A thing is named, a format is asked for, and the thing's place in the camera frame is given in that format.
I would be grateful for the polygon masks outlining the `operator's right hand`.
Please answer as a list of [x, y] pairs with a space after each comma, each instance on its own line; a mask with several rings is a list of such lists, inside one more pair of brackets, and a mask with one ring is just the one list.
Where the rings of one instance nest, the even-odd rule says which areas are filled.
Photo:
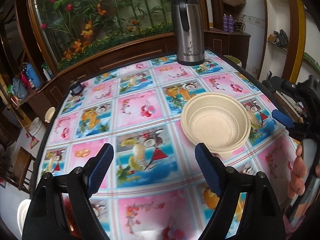
[[303, 179], [306, 176], [306, 165], [302, 158], [303, 146], [300, 144], [296, 149], [296, 159], [293, 163], [291, 171], [291, 179], [287, 186], [287, 194], [290, 199], [296, 195], [301, 196], [305, 191]]

